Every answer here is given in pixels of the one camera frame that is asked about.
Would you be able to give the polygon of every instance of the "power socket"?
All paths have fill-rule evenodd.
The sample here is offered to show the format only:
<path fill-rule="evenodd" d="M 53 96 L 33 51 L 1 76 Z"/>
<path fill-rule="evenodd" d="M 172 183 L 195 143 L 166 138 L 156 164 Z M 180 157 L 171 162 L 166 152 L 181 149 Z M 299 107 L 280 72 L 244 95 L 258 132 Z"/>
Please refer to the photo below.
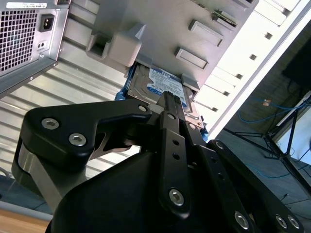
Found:
<path fill-rule="evenodd" d="M 53 28 L 55 16 L 52 14 L 45 14 L 41 16 L 39 32 L 44 33 L 51 31 Z"/>

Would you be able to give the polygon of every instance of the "label sticker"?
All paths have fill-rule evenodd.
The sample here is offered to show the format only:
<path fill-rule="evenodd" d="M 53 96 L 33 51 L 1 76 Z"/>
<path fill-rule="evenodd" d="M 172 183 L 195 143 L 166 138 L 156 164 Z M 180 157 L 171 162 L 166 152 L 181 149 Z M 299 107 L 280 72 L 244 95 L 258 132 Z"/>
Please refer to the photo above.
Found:
<path fill-rule="evenodd" d="M 164 91 L 170 91 L 180 98 L 183 107 L 187 107 L 183 85 L 179 78 L 161 69 L 150 69 L 149 78 L 153 81 L 147 84 L 149 91 L 159 96 Z"/>
<path fill-rule="evenodd" d="M 8 2 L 6 8 L 19 9 L 19 8 L 47 8 L 47 3 L 35 3 L 35 2 Z"/>

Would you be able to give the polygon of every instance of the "wooden surface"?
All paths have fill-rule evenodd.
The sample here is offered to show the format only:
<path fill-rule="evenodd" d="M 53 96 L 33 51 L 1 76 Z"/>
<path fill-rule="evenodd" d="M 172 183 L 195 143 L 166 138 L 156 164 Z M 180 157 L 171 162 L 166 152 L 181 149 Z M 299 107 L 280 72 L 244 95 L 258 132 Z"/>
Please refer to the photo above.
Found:
<path fill-rule="evenodd" d="M 44 233 L 49 222 L 0 210 L 0 233 Z"/>

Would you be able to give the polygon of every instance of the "hard drive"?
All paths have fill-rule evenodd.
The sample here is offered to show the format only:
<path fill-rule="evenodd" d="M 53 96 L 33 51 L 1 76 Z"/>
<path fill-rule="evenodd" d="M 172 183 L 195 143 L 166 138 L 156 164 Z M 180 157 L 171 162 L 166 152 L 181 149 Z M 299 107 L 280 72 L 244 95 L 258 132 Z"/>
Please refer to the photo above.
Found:
<path fill-rule="evenodd" d="M 128 95 L 149 104 L 155 104 L 164 91 L 170 91 L 181 100 L 186 120 L 203 128 L 203 122 L 196 111 L 190 88 L 183 86 L 180 78 L 158 68 L 138 64 L 134 72 Z"/>

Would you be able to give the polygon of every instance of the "gray plastic housing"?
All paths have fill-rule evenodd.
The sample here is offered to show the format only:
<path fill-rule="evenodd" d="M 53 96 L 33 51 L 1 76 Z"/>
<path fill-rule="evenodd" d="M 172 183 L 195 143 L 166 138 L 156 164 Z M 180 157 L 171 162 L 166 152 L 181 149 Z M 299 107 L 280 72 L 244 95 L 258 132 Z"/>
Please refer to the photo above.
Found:
<path fill-rule="evenodd" d="M 102 0 L 86 53 L 124 74 L 136 60 L 202 87 L 258 1 Z"/>

